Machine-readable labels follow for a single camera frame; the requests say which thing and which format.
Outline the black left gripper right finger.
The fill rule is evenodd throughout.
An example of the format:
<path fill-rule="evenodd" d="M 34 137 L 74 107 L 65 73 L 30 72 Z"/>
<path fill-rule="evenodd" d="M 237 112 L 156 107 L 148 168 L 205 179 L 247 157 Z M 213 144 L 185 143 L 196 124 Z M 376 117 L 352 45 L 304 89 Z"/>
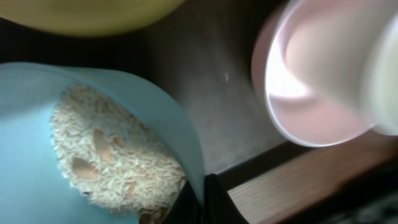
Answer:
<path fill-rule="evenodd" d="M 205 220 L 208 224 L 249 224 L 216 174 L 205 177 Z"/>

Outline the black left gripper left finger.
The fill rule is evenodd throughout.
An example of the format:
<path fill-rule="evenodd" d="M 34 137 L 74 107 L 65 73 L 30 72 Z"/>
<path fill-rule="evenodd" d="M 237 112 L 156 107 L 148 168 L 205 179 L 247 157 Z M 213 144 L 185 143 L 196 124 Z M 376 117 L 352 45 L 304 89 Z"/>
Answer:
<path fill-rule="evenodd" d="M 189 182 L 186 182 L 162 224 L 202 224 L 201 208 Z"/>

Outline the rice food leftovers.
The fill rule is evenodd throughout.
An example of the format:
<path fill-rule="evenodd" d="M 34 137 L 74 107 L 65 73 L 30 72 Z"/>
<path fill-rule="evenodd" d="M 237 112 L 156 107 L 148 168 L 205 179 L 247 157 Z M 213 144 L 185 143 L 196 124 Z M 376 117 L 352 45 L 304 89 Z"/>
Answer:
<path fill-rule="evenodd" d="M 186 183 L 154 132 L 89 86 L 70 85 L 50 124 L 59 169 L 96 206 L 118 214 L 163 212 Z"/>

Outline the blue bowl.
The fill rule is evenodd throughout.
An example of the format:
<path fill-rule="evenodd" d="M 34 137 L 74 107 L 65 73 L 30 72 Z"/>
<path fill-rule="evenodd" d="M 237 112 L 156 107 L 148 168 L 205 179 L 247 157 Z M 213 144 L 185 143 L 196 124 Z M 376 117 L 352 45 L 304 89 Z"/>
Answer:
<path fill-rule="evenodd" d="M 62 92 L 80 82 L 104 93 L 168 147 L 186 173 L 201 211 L 205 168 L 198 134 L 179 104 L 153 83 L 126 72 L 37 63 L 1 65 L 1 222 L 131 224 L 90 205 L 57 167 L 50 117 Z"/>

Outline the pink bowl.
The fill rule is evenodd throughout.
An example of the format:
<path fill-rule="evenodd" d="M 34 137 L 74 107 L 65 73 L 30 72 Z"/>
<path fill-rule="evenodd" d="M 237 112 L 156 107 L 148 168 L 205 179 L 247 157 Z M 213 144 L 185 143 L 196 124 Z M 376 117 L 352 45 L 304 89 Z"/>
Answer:
<path fill-rule="evenodd" d="M 290 141 L 397 134 L 397 2 L 289 1 L 258 38 L 252 73 Z"/>

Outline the brown serving tray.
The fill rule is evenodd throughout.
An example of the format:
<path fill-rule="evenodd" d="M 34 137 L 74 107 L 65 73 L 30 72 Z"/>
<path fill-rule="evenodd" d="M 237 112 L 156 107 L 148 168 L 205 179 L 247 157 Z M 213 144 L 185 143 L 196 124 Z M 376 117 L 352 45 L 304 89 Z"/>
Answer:
<path fill-rule="evenodd" d="M 205 169 L 232 189 L 307 149 L 287 141 L 250 77 L 261 26 L 280 0 L 187 1 L 144 29 L 108 37 L 53 35 L 1 20 L 1 62 L 120 70 L 161 87 L 187 112 Z"/>

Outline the yellow round plate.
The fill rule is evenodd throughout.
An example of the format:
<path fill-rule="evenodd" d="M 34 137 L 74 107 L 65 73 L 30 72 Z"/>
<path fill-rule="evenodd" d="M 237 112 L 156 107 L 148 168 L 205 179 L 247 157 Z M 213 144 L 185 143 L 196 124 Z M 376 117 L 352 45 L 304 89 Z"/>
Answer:
<path fill-rule="evenodd" d="M 22 26 L 74 37 L 141 29 L 184 0 L 1 0 L 1 17 Z"/>

